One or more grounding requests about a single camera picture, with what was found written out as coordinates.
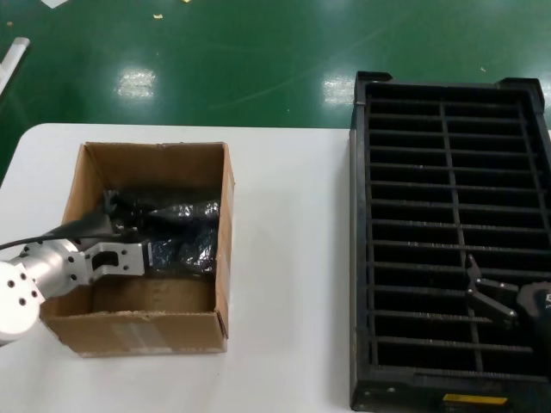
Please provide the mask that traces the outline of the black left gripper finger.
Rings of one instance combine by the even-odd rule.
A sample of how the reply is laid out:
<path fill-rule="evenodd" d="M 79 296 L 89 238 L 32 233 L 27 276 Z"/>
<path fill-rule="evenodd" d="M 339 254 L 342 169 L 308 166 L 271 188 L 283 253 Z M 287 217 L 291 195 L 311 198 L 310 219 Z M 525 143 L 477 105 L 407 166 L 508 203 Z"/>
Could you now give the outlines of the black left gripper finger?
<path fill-rule="evenodd" d="M 118 190 L 105 190 L 102 197 L 102 210 L 108 216 L 121 216 L 124 213 L 124 199 Z"/>

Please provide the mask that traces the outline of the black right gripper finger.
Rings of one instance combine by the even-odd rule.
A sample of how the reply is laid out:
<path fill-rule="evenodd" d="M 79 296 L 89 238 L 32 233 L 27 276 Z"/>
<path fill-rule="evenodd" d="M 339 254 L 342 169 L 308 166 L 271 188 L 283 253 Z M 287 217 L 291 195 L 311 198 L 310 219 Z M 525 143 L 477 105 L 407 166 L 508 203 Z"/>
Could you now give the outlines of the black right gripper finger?
<path fill-rule="evenodd" d="M 493 323 L 511 329 L 518 323 L 515 309 L 519 287 L 485 278 L 473 255 L 466 257 L 468 306 Z"/>

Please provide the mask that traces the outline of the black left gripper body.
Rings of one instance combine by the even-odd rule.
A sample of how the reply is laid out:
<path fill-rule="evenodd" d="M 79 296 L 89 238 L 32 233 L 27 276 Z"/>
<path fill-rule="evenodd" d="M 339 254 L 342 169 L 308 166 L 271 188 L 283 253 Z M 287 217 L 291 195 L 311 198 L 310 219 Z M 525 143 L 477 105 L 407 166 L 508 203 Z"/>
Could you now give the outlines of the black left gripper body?
<path fill-rule="evenodd" d="M 82 218 L 66 222 L 45 234 L 45 239 L 117 239 L 132 238 L 132 231 L 120 219 L 112 219 L 106 213 L 86 213 Z"/>

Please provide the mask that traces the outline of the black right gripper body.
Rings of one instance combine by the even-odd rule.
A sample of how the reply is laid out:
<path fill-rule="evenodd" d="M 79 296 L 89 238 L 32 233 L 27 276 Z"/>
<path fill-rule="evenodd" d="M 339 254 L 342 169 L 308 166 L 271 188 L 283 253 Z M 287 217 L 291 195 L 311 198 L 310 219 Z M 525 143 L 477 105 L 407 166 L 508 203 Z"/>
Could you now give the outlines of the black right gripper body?
<path fill-rule="evenodd" d="M 521 324 L 533 330 L 550 329 L 550 283 L 536 282 L 520 288 L 517 307 Z"/>

